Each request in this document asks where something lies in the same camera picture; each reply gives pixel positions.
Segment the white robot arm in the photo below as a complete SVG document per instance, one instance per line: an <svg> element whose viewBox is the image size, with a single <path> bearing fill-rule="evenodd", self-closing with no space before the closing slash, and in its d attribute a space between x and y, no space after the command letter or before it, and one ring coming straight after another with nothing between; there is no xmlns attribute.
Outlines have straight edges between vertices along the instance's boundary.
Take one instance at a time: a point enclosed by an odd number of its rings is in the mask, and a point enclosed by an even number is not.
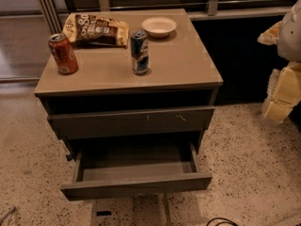
<svg viewBox="0 0 301 226"><path fill-rule="evenodd" d="M301 0L280 22L261 33L258 42L275 45L278 55L289 61L281 71L272 70L261 108L265 120L282 123L301 102Z"/></svg>

